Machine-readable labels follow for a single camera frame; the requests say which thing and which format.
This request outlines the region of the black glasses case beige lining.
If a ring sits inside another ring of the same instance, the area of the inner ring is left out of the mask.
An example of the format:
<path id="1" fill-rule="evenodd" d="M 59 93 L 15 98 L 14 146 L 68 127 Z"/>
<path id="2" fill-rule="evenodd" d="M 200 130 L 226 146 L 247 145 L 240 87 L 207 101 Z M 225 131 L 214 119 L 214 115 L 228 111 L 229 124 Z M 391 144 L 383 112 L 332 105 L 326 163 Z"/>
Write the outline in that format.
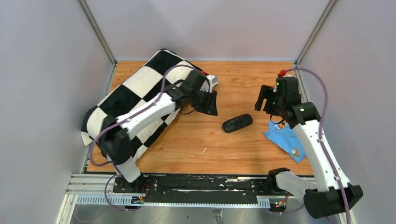
<path id="1" fill-rule="evenodd" d="M 242 114 L 225 121 L 222 124 L 222 130 L 226 133 L 231 133 L 242 128 L 245 128 L 253 123 L 253 118 L 250 114 Z"/>

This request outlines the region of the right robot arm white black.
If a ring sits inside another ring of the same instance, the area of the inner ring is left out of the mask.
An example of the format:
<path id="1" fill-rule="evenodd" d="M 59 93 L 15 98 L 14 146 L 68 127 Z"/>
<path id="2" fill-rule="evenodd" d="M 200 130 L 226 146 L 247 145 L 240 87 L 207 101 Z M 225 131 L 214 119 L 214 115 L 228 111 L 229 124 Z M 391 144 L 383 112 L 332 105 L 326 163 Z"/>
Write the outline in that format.
<path id="1" fill-rule="evenodd" d="M 298 79 L 279 77 L 274 87 L 262 85 L 255 110 L 280 116 L 302 143 L 310 161 L 315 183 L 292 173 L 288 168 L 269 171 L 267 190 L 273 195 L 287 191 L 302 200 L 309 215 L 323 218 L 345 213 L 362 198 L 360 185 L 351 184 L 342 171 L 325 137 L 321 116 L 312 102 L 303 102 Z"/>

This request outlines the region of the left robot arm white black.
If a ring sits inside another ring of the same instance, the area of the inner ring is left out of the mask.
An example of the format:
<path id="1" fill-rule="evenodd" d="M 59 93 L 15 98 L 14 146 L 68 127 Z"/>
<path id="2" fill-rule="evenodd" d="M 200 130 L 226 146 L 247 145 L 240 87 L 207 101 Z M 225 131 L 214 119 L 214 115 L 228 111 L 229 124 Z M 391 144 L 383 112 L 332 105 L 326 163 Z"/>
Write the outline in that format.
<path id="1" fill-rule="evenodd" d="M 214 87 L 219 83 L 216 75 L 204 75 L 191 70 L 185 79 L 161 88 L 160 92 L 146 104 L 120 115 L 99 133 L 100 149 L 108 157 L 125 181 L 125 187 L 132 193 L 143 187 L 141 171 L 136 160 L 143 154 L 137 145 L 138 134 L 163 117 L 185 106 L 192 106 L 196 112 L 217 116 L 217 92 Z"/>

